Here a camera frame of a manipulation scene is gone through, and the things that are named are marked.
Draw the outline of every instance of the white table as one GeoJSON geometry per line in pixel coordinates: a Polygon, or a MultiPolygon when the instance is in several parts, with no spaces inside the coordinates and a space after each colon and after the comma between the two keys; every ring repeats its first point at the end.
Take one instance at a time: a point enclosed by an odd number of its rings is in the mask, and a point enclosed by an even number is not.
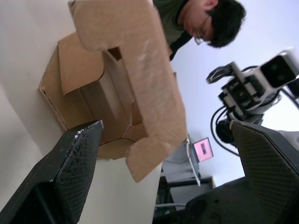
{"type": "MultiPolygon", "coordinates": [[[[37,87],[73,31],[66,0],[0,1],[0,210],[62,134],[37,87]]],[[[151,223],[160,170],[136,184],[124,160],[98,161],[80,223],[151,223]]]]}

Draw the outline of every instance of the man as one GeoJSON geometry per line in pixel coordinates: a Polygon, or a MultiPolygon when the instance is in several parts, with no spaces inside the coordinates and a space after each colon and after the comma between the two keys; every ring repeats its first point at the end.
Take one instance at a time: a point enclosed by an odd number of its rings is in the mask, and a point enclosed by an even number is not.
{"type": "Polygon", "coordinates": [[[153,0],[159,11],[166,40],[177,50],[192,37],[199,45],[221,48],[237,36],[245,18],[244,7],[235,0],[153,0]]]}

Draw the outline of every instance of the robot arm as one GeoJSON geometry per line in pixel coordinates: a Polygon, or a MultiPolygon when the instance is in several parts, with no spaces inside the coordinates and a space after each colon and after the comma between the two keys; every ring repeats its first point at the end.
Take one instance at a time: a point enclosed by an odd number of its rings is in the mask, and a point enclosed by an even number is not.
{"type": "Polygon", "coordinates": [[[299,62],[292,49],[287,49],[260,66],[250,66],[240,70],[235,62],[213,70],[206,81],[209,84],[223,77],[231,77],[219,99],[226,108],[227,118],[216,122],[218,137],[235,146],[229,129],[232,120],[260,125],[264,113],[281,100],[280,91],[288,86],[299,98],[299,62]]]}

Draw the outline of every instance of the black hair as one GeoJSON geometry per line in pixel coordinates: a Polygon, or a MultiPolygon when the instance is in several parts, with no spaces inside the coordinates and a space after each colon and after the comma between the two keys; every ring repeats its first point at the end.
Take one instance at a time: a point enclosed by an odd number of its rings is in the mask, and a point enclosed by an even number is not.
{"type": "Polygon", "coordinates": [[[217,6],[207,13],[212,17],[214,29],[214,36],[209,45],[214,48],[230,44],[239,33],[246,16],[243,5],[235,0],[218,0],[217,6]]]}

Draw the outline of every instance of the table surface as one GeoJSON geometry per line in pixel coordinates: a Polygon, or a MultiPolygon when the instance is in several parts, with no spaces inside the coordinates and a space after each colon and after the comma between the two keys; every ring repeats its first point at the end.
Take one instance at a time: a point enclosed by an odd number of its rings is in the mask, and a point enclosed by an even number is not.
{"type": "MultiPolygon", "coordinates": [[[[0,210],[62,134],[37,87],[74,30],[66,0],[0,1],[0,210]]],[[[97,161],[80,223],[151,223],[160,170],[137,184],[124,160],[97,161]]]]}

